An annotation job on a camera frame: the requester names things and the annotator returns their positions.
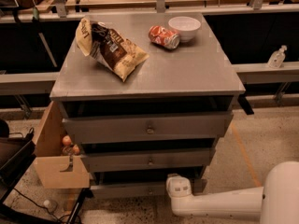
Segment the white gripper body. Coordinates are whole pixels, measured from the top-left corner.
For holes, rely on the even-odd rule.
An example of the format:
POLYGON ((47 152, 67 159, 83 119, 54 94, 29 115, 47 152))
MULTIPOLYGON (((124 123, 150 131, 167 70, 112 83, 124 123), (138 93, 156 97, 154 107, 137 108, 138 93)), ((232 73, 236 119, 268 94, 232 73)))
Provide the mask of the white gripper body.
POLYGON ((170 198, 183 198, 192 194, 190 180, 177 174, 172 174, 167 178, 166 190, 170 198))

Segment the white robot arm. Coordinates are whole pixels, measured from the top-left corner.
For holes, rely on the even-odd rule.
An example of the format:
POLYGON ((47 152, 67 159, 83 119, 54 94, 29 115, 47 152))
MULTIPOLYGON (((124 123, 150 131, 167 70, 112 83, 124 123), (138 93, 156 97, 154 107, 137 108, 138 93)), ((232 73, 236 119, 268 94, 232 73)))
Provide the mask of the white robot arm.
POLYGON ((181 175, 166 181, 172 212, 181 217, 258 220, 260 224, 299 224, 299 162, 276 165, 258 188, 192 194, 191 182, 181 175))

